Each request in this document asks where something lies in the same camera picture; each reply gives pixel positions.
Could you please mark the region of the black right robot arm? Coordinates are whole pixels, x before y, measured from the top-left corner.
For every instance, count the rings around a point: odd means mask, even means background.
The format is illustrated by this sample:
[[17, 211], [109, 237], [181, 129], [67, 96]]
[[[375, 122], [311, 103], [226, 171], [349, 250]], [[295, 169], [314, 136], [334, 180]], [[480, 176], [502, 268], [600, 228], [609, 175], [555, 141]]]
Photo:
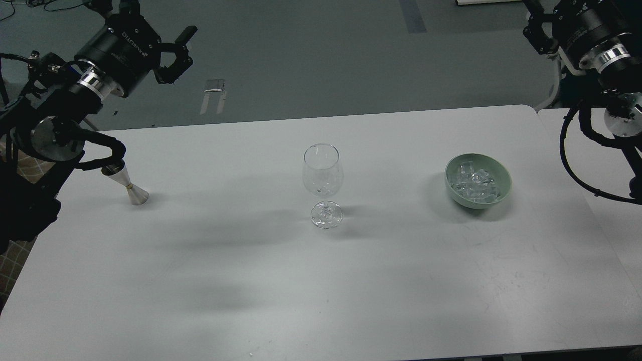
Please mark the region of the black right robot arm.
[[[559, 152], [565, 171], [596, 197], [640, 204], [640, 29], [632, 12], [615, 1], [560, 1], [551, 13], [539, 1], [524, 5], [523, 35], [537, 53], [560, 54], [570, 71], [597, 77], [564, 116]], [[585, 137], [623, 153], [633, 172], [628, 197], [592, 187], [572, 170], [565, 142], [573, 119]]]

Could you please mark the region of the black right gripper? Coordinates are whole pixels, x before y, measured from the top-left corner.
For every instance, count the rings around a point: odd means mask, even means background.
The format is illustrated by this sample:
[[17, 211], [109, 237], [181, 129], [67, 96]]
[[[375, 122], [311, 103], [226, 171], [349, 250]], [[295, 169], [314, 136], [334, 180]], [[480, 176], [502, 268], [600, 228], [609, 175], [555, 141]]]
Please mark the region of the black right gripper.
[[[632, 25], [615, 1], [560, 1], [553, 14], [528, 14], [523, 35], [539, 55], [563, 49], [575, 69], [594, 68], [594, 59], [632, 35]], [[553, 38], [543, 24], [553, 24]]]

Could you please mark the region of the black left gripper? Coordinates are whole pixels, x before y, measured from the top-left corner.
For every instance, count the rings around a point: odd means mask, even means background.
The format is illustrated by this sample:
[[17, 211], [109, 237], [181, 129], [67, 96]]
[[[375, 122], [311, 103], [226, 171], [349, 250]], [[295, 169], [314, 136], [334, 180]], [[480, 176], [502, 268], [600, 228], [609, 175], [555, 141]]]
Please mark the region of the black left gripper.
[[[142, 15], [112, 14], [74, 60], [96, 66], [112, 78], [119, 96], [126, 98], [152, 70], [158, 84], [174, 84], [194, 63], [188, 43], [198, 29], [190, 25], [172, 43], [160, 44], [160, 36]], [[159, 66], [161, 53], [172, 53], [175, 60]]]

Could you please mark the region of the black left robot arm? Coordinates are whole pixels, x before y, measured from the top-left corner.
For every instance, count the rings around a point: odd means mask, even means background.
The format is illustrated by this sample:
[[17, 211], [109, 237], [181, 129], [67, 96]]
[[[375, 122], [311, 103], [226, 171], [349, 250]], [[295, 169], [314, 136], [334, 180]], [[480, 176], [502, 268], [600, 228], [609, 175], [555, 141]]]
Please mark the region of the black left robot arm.
[[104, 26], [66, 62], [54, 53], [26, 58], [29, 78], [21, 93], [2, 108], [2, 253], [10, 242], [30, 242], [52, 224], [61, 209], [57, 195], [74, 170], [100, 169], [130, 194], [147, 192], [128, 180], [126, 146], [116, 138], [82, 128], [110, 95], [126, 98], [149, 72], [172, 84], [193, 64], [190, 25], [164, 43], [137, 6], [118, 14], [101, 10]]

